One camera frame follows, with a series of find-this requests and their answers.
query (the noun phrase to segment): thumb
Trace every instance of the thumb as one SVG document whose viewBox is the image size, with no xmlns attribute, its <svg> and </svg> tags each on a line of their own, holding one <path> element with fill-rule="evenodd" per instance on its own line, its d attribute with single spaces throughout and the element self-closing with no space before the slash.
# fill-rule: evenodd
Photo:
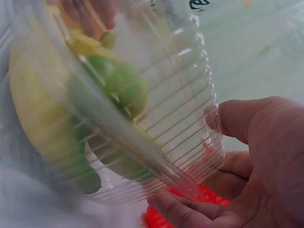
<svg viewBox="0 0 304 228">
<path fill-rule="evenodd" d="M 218 114 L 223 134 L 248 144 L 248 132 L 256 114 L 272 104 L 285 100 L 282 97 L 268 97 L 249 101 L 231 100 L 220 104 Z"/>
<path fill-rule="evenodd" d="M 148 198 L 148 203 L 155 207 L 174 227 L 205 228 L 212 222 L 207 216 L 185 206 L 166 192 L 157 193 Z"/>
</svg>

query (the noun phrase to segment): red object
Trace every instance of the red object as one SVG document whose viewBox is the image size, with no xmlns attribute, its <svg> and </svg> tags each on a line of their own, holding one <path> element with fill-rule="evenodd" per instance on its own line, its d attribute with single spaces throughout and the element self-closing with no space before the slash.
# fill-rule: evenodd
<svg viewBox="0 0 304 228">
<path fill-rule="evenodd" d="M 228 205 L 230 201 L 221 198 L 210 189 L 206 188 L 202 184 L 199 185 L 204 193 L 204 199 L 199 199 L 198 202 L 206 202 L 212 204 L 220 204 L 220 205 Z M 180 193 L 173 189 L 169 189 L 170 193 L 175 194 L 177 196 L 183 197 Z M 169 222 L 167 222 L 160 213 L 152 206 L 148 206 L 147 212 L 142 215 L 143 222 L 146 228 L 174 228 Z"/>
</svg>

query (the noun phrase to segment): yellow fruit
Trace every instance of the yellow fruit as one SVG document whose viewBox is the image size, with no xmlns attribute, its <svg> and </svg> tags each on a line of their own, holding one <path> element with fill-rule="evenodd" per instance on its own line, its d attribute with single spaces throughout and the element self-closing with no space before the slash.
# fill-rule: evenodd
<svg viewBox="0 0 304 228">
<path fill-rule="evenodd" d="M 56 7 L 46 8 L 50 15 L 57 11 Z M 20 123 L 30 142 L 47 162 L 74 179 L 84 193 L 94 193 L 101 187 L 100 178 L 86 160 L 84 142 L 79 142 L 85 137 L 86 131 L 82 129 L 76 132 L 75 118 L 49 94 L 39 80 L 44 74 L 60 74 L 64 80 L 68 80 L 71 71 L 61 61 L 62 58 L 53 48 L 51 40 L 46 38 L 39 22 L 32 18 L 30 23 L 30 33 L 25 33 L 21 42 L 12 43 L 9 63 L 11 94 Z M 54 21 L 53 24 L 61 36 Z M 31 40 L 27 38 L 32 35 L 38 39 L 37 46 L 31 43 L 32 46 L 25 49 L 21 44 L 30 44 Z M 44 44 L 44 50 L 49 52 L 40 52 L 39 44 Z M 45 71 L 34 65 L 34 61 L 41 63 Z"/>
</svg>

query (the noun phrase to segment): banana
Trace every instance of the banana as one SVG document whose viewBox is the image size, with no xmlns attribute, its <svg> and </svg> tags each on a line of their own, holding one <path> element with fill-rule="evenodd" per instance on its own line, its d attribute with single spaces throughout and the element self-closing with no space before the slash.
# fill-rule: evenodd
<svg viewBox="0 0 304 228">
<path fill-rule="evenodd" d="M 49 15 L 57 10 L 51 6 L 46 6 L 46 9 Z M 33 25 L 38 24 L 35 20 L 32 18 Z M 54 21 L 53 25 L 60 36 Z M 34 27 L 31 32 L 37 38 L 42 37 L 43 31 L 39 27 Z M 47 40 L 43 43 L 52 47 Z M 48 59 L 63 76 L 69 78 L 72 74 L 58 56 L 59 53 L 53 50 Z M 39 53 L 35 50 L 26 52 L 17 41 L 12 43 L 9 62 L 10 89 L 25 134 L 46 161 L 73 179 L 83 193 L 97 192 L 101 187 L 100 178 L 86 160 L 84 142 L 79 142 L 86 136 L 86 129 L 75 131 L 75 118 L 46 91 L 39 81 L 41 72 L 27 61 L 28 57 L 39 58 Z"/>
</svg>

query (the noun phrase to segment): finger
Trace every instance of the finger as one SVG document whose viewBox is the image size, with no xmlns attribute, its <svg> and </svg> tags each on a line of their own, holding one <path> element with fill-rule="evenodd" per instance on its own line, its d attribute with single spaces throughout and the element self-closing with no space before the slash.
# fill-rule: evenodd
<svg viewBox="0 0 304 228">
<path fill-rule="evenodd" d="M 247 180 L 237 175 L 219 170 L 204 180 L 203 183 L 220 197 L 227 200 L 233 200 L 241 193 Z"/>
<path fill-rule="evenodd" d="M 107 29 L 114 29 L 116 26 L 114 18 L 118 11 L 115 0 L 90 0 L 90 2 L 104 26 Z"/>
<path fill-rule="evenodd" d="M 94 36 L 96 30 L 92 24 L 84 0 L 74 0 L 73 5 L 79 14 L 79 23 L 88 36 Z"/>
<path fill-rule="evenodd" d="M 184 199 L 176 195 L 172 195 L 172 196 L 175 199 L 177 199 L 179 202 L 181 202 L 183 205 L 187 206 L 188 208 L 191 208 L 192 210 L 204 214 L 211 220 L 214 220 L 219 214 L 219 211 L 221 211 L 221 209 L 223 208 L 223 206 L 218 204 L 193 202 L 191 200 Z"/>
<path fill-rule="evenodd" d="M 80 16 L 78 10 L 73 4 L 73 1 L 62 1 L 62 7 L 65 10 L 65 13 L 74 21 L 79 21 Z"/>
<path fill-rule="evenodd" d="M 95 27 L 90 20 L 90 12 L 87 11 L 84 0 L 65 0 L 62 1 L 62 7 L 69 18 L 80 24 L 86 35 L 95 34 Z"/>
<path fill-rule="evenodd" d="M 175 227 L 205 228 L 212 222 L 207 216 L 185 206 L 169 193 L 158 193 L 150 197 L 148 203 L 154 206 Z"/>
<path fill-rule="evenodd" d="M 269 97 L 250 101 L 232 100 L 220 104 L 218 113 L 221 118 L 223 133 L 248 144 L 248 130 L 252 119 L 263 108 L 278 99 L 283 98 Z"/>
<path fill-rule="evenodd" d="M 253 166 L 248 151 L 230 151 L 225 155 L 225 162 L 220 170 L 249 179 Z"/>
</svg>

